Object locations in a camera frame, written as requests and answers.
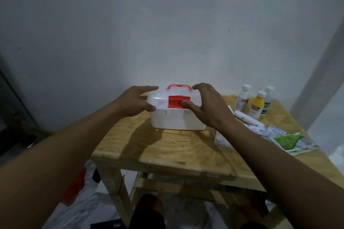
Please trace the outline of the person's right hand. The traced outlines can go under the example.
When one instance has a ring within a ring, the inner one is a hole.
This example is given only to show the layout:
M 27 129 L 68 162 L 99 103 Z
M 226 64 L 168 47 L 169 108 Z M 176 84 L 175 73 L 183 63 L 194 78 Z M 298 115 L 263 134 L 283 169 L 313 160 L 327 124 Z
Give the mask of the person's right hand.
M 201 114 L 195 114 L 202 123 L 221 132 L 230 132 L 239 126 L 220 93 L 208 83 L 195 84 L 201 95 Z

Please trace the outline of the person's left hand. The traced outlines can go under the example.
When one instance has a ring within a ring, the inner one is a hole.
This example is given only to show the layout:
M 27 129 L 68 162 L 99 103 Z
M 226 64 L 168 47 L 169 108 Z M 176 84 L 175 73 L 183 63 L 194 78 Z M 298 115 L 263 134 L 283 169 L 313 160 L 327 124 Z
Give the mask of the person's left hand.
M 115 112 L 120 118 L 133 117 L 140 114 L 140 102 L 146 101 L 144 93 L 158 90 L 158 86 L 132 86 L 124 91 L 115 101 Z

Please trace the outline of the white box with red latch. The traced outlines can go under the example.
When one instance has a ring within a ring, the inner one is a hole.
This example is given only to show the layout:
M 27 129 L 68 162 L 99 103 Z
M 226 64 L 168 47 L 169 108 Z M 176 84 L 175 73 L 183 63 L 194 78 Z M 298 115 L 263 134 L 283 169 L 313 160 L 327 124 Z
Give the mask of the white box with red latch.
M 199 90 L 187 84 L 158 84 L 158 90 L 149 92 L 147 102 L 155 106 L 150 112 L 151 125 L 154 128 L 170 130 L 204 130 L 205 124 L 182 101 L 192 101 L 201 106 L 202 99 Z

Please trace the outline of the person's left forearm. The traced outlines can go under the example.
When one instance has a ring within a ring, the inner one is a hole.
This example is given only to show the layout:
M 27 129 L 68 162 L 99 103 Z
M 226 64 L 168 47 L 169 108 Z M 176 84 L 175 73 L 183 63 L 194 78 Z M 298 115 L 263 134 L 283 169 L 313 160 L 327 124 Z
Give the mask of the person's left forearm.
M 0 166 L 0 229 L 40 229 L 105 134 L 120 120 L 118 98 Z

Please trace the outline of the person's right forearm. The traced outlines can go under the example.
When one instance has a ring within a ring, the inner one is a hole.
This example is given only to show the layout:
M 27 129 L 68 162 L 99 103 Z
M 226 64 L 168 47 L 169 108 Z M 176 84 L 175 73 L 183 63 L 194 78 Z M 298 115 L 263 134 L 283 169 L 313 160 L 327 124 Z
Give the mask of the person's right forearm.
M 294 229 L 344 229 L 344 189 L 237 121 L 215 122 Z

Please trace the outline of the wooden table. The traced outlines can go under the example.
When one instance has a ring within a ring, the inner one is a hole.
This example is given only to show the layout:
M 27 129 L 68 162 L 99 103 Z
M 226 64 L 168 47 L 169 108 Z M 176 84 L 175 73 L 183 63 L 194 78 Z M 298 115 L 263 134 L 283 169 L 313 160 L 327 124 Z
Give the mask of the wooden table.
M 125 225 L 140 189 L 222 205 L 249 204 L 250 194 L 266 191 L 238 153 L 214 144 L 215 134 L 156 129 L 145 111 L 112 127 L 91 159 Z

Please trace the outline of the white paper packet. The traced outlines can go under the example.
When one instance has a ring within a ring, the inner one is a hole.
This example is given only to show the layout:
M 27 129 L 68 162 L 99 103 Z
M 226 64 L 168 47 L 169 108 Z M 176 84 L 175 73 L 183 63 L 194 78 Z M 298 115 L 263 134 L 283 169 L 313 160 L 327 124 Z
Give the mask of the white paper packet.
M 219 147 L 235 151 L 234 147 L 218 131 L 216 132 L 216 135 L 215 135 L 214 144 Z

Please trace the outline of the white bottle with red label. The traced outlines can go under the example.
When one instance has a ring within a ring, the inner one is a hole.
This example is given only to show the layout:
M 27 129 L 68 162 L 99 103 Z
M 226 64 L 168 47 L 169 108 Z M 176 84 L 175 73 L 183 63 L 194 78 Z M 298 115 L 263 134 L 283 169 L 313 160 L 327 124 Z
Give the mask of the white bottle with red label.
M 235 111 L 244 112 L 248 101 L 249 101 L 249 91 L 251 89 L 251 86 L 249 84 L 244 84 L 242 86 L 242 90 L 239 92 L 237 101 L 235 104 Z

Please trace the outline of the white tube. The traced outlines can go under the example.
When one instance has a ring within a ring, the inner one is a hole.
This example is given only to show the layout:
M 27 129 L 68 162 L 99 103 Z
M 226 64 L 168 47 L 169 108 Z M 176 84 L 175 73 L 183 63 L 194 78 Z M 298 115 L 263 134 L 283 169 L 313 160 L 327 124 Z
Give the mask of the white tube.
M 234 111 L 234 116 L 241 121 L 245 122 L 248 125 L 251 126 L 257 126 L 257 127 L 265 127 L 265 124 L 259 122 L 258 120 L 248 116 L 247 114 L 244 114 L 243 112 L 240 112 L 238 110 Z

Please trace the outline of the yellow bottle with white cap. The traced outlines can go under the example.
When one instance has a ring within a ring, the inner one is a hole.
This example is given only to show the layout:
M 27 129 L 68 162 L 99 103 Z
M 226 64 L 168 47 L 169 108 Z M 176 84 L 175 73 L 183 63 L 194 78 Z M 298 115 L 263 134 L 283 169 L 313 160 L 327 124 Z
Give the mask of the yellow bottle with white cap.
M 251 106 L 248 110 L 248 116 L 258 120 L 260 118 L 261 112 L 264 108 L 266 92 L 258 91 L 257 96 L 253 99 Z

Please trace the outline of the white carton with blue print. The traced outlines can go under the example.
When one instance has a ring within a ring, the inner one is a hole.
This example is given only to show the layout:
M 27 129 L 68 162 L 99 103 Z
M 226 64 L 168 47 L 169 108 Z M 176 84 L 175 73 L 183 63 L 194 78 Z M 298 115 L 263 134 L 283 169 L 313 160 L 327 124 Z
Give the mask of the white carton with blue print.
M 248 124 L 244 124 L 244 126 L 247 127 L 250 131 L 260 136 L 270 137 L 273 135 L 273 131 L 270 128 L 265 128 L 262 126 L 253 126 Z

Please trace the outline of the white bottle with green label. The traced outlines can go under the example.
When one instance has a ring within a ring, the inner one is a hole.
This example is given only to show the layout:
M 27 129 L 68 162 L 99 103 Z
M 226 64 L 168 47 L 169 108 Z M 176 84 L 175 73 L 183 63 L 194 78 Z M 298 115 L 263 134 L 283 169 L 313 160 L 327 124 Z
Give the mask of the white bottle with green label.
M 265 98 L 264 98 L 264 107 L 261 112 L 261 116 L 265 115 L 269 109 L 269 106 L 271 104 L 271 101 L 273 99 L 272 92 L 274 91 L 274 87 L 272 86 L 267 86 L 265 88 Z

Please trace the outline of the person's left leg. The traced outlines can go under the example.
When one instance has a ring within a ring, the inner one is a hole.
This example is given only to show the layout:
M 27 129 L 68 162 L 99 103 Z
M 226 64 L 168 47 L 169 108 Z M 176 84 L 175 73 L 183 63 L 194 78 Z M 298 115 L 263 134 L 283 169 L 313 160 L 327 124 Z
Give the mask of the person's left leg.
M 141 196 L 128 229 L 166 229 L 164 205 L 160 198 L 151 193 Z

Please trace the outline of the green and white sachet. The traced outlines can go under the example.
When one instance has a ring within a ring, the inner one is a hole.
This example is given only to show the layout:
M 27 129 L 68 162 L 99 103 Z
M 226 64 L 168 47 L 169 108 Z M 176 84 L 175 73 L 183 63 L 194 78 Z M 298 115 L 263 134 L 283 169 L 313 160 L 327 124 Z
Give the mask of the green and white sachet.
M 282 136 L 270 136 L 273 144 L 290 155 L 299 155 L 320 149 L 310 138 L 301 133 L 287 134 Z

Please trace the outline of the red object on floor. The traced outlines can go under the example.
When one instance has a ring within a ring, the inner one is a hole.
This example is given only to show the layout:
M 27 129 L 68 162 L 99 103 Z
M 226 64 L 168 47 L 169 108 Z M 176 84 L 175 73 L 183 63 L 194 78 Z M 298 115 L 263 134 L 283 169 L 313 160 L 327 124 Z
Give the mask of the red object on floor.
M 71 186 L 68 188 L 66 193 L 62 196 L 60 203 L 71 206 L 76 198 L 78 197 L 80 191 L 83 189 L 85 185 L 85 175 L 87 169 L 84 167 L 77 175 L 76 179 L 73 181 Z

